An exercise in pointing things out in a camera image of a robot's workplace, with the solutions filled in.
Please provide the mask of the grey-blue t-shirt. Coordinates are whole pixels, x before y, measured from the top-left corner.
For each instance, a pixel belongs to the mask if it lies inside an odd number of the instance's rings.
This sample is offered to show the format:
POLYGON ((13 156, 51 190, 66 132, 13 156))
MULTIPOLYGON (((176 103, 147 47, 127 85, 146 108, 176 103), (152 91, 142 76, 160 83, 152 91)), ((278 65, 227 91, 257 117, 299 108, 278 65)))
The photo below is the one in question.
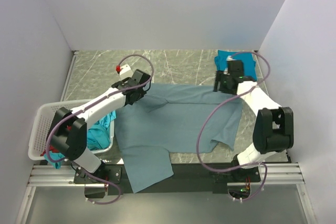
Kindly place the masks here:
POLYGON ((242 102, 210 86, 153 84, 116 111, 115 137, 135 193, 173 175, 171 153, 233 148, 242 102))

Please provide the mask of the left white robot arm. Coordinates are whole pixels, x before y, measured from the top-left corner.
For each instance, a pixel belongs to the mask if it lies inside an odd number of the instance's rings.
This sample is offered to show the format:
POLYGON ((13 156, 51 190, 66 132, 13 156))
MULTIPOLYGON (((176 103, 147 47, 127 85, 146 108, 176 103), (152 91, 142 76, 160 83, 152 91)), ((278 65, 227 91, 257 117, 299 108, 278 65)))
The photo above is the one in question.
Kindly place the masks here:
POLYGON ((47 160, 58 163, 68 159, 89 173, 96 172, 101 160, 87 147, 88 130, 108 113, 144 97, 143 87, 151 79, 152 75, 137 69, 131 77, 114 83, 89 102, 71 110, 57 110, 46 140, 47 160))

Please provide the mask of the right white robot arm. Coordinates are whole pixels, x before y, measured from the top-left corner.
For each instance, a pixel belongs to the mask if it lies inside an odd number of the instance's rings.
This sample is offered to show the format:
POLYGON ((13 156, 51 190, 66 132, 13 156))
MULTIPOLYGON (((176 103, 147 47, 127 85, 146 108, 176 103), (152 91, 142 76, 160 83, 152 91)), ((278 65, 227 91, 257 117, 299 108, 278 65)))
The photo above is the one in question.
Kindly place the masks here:
POLYGON ((228 60, 227 69, 216 72, 214 91, 239 96, 256 116, 253 142, 234 157, 242 169, 293 147, 292 109, 272 100, 253 77, 245 74, 241 60, 228 60))

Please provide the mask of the folded teal t-shirt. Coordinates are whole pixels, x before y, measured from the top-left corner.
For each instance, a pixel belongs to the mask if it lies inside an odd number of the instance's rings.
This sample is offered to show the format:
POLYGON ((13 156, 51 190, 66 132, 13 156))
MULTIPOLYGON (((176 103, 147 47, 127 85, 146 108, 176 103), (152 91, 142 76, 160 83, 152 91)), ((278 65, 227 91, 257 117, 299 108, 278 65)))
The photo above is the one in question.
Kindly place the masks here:
POLYGON ((227 69, 227 59, 231 57, 234 60, 241 60, 244 64, 244 73, 246 76, 251 76, 255 81, 257 75, 255 71, 256 62, 251 53, 237 54, 236 51, 218 50, 218 55, 214 58, 217 70, 224 71, 227 69))

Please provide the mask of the teal t-shirt in basket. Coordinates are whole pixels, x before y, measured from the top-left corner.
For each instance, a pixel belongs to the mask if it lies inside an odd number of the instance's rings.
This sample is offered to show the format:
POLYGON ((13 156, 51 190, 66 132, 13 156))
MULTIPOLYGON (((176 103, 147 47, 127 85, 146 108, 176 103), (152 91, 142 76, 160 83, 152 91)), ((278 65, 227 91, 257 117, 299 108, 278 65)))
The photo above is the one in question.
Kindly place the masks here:
MULTIPOLYGON (((115 111, 110 112, 109 114, 102 117, 99 121, 97 121, 87 132, 87 147, 91 151, 97 151, 97 150, 104 150, 108 148, 111 144, 110 139, 110 129, 111 129, 111 123, 114 122, 116 119, 116 113, 115 111)), ((49 155, 51 159, 53 160, 59 160, 62 158, 65 158, 65 156, 61 154, 52 154, 49 155)), ((51 165, 55 169, 61 168, 61 162, 50 162, 48 156, 45 154, 44 159, 47 160, 47 162, 51 163, 51 165)))

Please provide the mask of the white plastic laundry basket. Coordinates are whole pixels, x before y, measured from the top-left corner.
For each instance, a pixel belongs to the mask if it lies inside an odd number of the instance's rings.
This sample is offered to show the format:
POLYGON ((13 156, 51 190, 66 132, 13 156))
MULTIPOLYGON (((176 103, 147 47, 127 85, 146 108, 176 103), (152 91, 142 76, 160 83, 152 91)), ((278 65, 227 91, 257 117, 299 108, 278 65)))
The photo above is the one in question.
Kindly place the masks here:
POLYGON ((61 101, 54 103, 47 103, 42 105, 36 113, 33 128, 30 135, 30 140, 28 144, 28 157, 33 161, 44 160, 41 155, 45 150, 45 143, 47 141, 47 135, 54 118, 55 112, 61 108, 65 107, 68 110, 72 108, 82 106, 83 104, 89 102, 89 99, 83 100, 70 100, 61 101))

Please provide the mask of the black base crossbar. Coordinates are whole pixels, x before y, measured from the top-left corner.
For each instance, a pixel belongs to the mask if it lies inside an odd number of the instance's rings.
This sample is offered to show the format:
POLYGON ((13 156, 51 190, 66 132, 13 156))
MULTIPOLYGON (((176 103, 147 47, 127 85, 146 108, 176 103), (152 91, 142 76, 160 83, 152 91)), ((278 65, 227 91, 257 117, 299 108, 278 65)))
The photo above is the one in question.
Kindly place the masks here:
MULTIPOLYGON (((250 183, 260 182, 257 167, 237 169, 227 173, 214 173, 206 170, 200 164, 173 164, 173 173, 169 178, 140 190, 140 193, 196 193, 212 192, 214 194, 242 194, 248 197, 250 183)), ((121 188, 122 194, 132 194, 130 176, 124 165, 105 165, 94 173, 96 177, 105 178, 121 188)))

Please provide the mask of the dark red t-shirt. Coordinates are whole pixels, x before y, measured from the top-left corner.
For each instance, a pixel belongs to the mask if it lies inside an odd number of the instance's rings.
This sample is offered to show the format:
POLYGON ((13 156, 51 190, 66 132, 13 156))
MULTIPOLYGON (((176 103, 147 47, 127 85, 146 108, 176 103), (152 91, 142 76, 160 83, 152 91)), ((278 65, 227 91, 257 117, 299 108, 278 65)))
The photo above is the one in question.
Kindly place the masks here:
MULTIPOLYGON (((67 126, 67 130, 71 130, 72 126, 67 126)), ((40 156, 44 156, 46 154, 46 151, 44 150, 40 156)), ((60 151, 58 151, 56 148, 54 148, 51 144, 49 145, 49 155, 52 154, 61 154, 60 151)))

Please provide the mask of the aluminium frame rail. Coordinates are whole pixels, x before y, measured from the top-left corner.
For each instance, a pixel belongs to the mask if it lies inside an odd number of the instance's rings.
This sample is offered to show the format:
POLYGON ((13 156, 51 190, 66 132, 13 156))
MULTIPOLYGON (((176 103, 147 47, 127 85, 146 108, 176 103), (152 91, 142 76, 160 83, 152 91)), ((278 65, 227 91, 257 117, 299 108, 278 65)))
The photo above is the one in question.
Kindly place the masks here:
MULTIPOLYGON (((268 163, 266 185, 299 185, 304 184, 299 164, 268 163)), ((54 169, 50 165, 34 165, 31 171, 28 187, 75 187, 75 171, 68 165, 54 169)))

